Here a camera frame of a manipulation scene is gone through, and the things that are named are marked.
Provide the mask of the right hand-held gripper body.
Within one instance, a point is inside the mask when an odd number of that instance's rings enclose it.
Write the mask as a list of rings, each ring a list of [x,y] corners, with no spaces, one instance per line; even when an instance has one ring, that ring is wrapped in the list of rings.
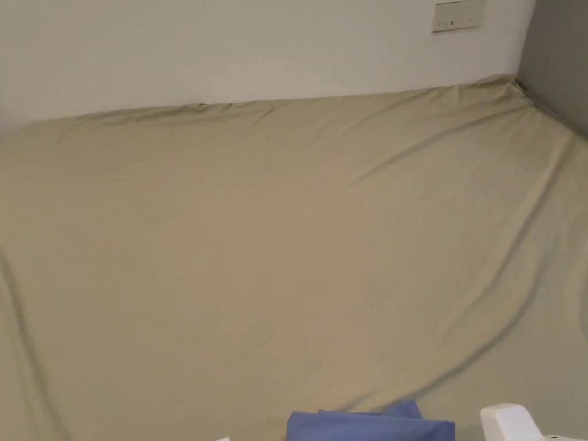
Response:
[[[485,440],[543,440],[531,414],[521,405],[497,404],[480,412]]]

